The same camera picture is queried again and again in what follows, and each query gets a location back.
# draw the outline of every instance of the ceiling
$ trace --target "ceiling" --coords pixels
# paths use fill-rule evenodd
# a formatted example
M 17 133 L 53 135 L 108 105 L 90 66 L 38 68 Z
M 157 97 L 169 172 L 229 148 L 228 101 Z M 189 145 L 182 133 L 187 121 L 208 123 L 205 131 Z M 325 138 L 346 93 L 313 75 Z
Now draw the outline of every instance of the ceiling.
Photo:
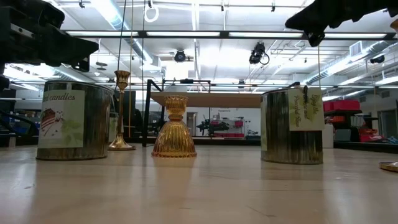
M 106 15 L 90 1 L 83 1 L 85 8 L 78 5 L 78 0 L 47 0 L 61 9 L 65 15 L 63 30 L 114 30 L 105 19 Z M 123 14 L 124 1 L 114 1 Z M 154 22 L 144 19 L 144 5 L 148 1 L 126 1 L 124 21 L 132 24 L 133 30 L 235 30 L 235 31 L 289 31 L 285 21 L 313 1 L 275 0 L 276 8 L 271 12 L 272 0 L 160 0 L 153 1 L 159 8 L 159 17 Z M 148 18 L 154 16 L 154 10 L 148 10 Z M 332 32 L 392 32 L 390 23 L 396 18 L 379 11 L 364 16 L 359 22 L 346 21 L 337 29 L 327 28 Z M 89 39 L 98 42 L 100 39 Z M 309 74 L 332 63 L 349 52 L 353 40 L 324 40 L 319 48 L 311 47 L 306 40 L 261 40 L 261 39 L 144 39 L 140 40 L 144 49 L 158 56 L 166 68 L 175 64 L 173 54 L 177 49 L 185 51 L 191 61 L 180 63 L 188 70 L 189 78 L 201 78 L 213 82 L 264 83 L 267 80 L 285 80 L 286 83 L 304 81 Z M 198 57 L 195 58 L 195 41 Z M 248 58 L 258 42 L 263 42 L 269 49 L 270 62 L 264 67 L 250 65 Z M 118 63 L 121 43 L 120 63 Z M 386 62 L 397 59 L 395 50 L 386 53 Z M 198 74 L 195 73 L 195 60 L 198 62 Z M 97 70 L 96 62 L 108 64 L 105 71 Z M 143 72 L 140 58 L 135 55 L 126 41 L 119 39 L 101 39 L 100 50 L 90 57 L 91 70 L 81 73 L 93 82 L 106 82 L 114 78 L 118 68 L 132 72 L 132 82 L 146 81 L 148 78 L 158 82 L 167 74 L 165 70 Z M 382 65 L 370 65 L 376 68 Z M 358 76 L 364 70 L 364 62 L 358 62 L 346 70 L 322 80 L 323 85 L 338 85 L 349 78 Z

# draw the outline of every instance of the wall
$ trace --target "wall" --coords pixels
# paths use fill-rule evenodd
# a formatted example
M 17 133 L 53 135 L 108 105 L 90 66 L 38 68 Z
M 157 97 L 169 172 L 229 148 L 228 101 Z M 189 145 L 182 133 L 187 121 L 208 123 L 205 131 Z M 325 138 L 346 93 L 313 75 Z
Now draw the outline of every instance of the wall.
M 145 109 L 145 103 L 138 101 L 136 102 L 136 108 L 139 111 L 142 111 L 142 107 Z M 161 111 L 162 107 L 156 103 L 156 102 L 151 102 L 149 111 Z M 196 123 L 199 125 L 202 121 L 205 119 L 203 118 L 203 115 L 205 116 L 206 119 L 209 117 L 209 110 L 208 108 L 187 108 L 187 112 L 194 112 L 198 113 L 197 114 L 197 120 Z M 246 109 L 246 108 L 210 108 L 210 117 L 212 118 L 213 115 L 217 115 L 220 113 L 221 118 L 229 118 L 233 119 L 238 116 L 243 116 L 244 119 L 247 121 L 245 125 L 245 132 L 247 133 L 248 129 L 251 129 L 252 131 L 258 131 L 260 133 L 260 109 Z M 197 128 L 197 135 L 201 135 L 200 130 Z
M 43 92 L 33 91 L 33 90 L 17 90 L 16 98 L 42 99 Z M 42 101 L 41 100 L 17 100 L 17 102 L 15 103 L 15 109 L 41 110 L 42 109 Z
M 379 94 L 367 94 L 366 101 L 361 103 L 361 110 L 363 113 L 371 113 L 372 117 L 377 117 L 378 111 L 395 110 L 397 109 L 396 100 L 398 100 L 398 90 L 390 89 L 390 97 L 381 98 Z M 372 123 L 373 129 L 379 130 L 379 121 L 375 120 Z

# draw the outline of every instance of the amber glass candle holder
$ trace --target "amber glass candle holder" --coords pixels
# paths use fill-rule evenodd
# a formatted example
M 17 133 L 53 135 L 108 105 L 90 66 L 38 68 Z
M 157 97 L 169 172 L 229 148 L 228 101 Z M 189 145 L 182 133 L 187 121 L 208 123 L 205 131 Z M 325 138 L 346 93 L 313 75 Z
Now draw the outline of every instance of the amber glass candle holder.
M 166 96 L 166 109 L 169 114 L 156 139 L 152 156 L 164 158 L 196 157 L 195 146 L 187 125 L 182 121 L 188 97 Z

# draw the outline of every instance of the red container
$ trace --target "red container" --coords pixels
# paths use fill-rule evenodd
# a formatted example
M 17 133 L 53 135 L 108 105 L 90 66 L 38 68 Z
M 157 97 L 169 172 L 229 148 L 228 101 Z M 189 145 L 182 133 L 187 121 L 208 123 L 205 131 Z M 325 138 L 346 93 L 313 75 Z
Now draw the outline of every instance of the red container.
M 235 127 L 243 126 L 243 121 L 235 121 Z
M 324 102 L 323 103 L 323 110 L 324 110 L 324 112 L 332 111 L 333 110 L 333 102 Z
M 334 110 L 360 110 L 361 105 L 358 100 L 336 100 L 333 103 Z

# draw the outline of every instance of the candle label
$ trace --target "candle label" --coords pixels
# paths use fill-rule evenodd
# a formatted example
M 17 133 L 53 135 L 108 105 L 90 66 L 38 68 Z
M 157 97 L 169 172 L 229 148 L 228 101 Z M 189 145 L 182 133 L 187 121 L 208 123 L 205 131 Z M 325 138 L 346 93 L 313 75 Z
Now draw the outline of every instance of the candle label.
M 323 117 L 322 91 L 308 88 L 307 102 L 302 88 L 292 88 L 289 97 L 289 129 L 291 131 L 321 131 L 325 125 Z
M 44 92 L 38 148 L 83 147 L 85 92 Z

